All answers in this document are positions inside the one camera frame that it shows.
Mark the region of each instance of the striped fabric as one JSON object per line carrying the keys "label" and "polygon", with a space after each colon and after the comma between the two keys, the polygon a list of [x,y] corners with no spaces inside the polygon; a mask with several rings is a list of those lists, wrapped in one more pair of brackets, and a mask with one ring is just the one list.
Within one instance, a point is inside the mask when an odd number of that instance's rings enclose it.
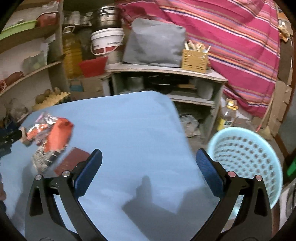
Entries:
{"label": "striped fabric", "polygon": [[229,80],[225,94],[262,117],[279,67],[273,0],[117,0],[124,20],[148,18],[183,26],[188,39],[212,45],[210,61]]}

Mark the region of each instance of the stainless steel pot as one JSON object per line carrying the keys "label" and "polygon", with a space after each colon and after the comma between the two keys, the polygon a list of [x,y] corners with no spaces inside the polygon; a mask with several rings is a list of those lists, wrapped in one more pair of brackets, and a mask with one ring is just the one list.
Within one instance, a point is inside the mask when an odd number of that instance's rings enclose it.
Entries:
{"label": "stainless steel pot", "polygon": [[115,6],[104,6],[94,11],[91,16],[92,31],[106,28],[121,28],[120,10]]}

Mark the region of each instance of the gray bag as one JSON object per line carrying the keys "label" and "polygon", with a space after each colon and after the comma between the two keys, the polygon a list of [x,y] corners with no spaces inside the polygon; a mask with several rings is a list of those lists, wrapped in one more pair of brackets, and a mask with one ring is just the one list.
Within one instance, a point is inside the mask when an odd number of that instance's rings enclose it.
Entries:
{"label": "gray bag", "polygon": [[137,18],[126,44],[123,61],[162,67],[181,67],[185,28]]}

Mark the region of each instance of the person's hand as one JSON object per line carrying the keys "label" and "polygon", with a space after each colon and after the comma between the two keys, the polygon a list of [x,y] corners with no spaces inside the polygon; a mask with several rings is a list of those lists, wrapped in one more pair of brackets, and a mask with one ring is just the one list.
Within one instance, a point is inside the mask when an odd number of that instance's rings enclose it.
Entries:
{"label": "person's hand", "polygon": [[3,183],[0,182],[0,201],[4,201],[6,199],[6,192],[3,190]]}

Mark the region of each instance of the yellow basket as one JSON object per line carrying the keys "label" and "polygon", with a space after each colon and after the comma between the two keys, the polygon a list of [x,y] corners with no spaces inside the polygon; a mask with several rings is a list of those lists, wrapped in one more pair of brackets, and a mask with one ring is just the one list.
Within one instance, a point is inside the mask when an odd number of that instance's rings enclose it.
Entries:
{"label": "yellow basket", "polygon": [[183,49],[182,69],[206,73],[207,53]]}

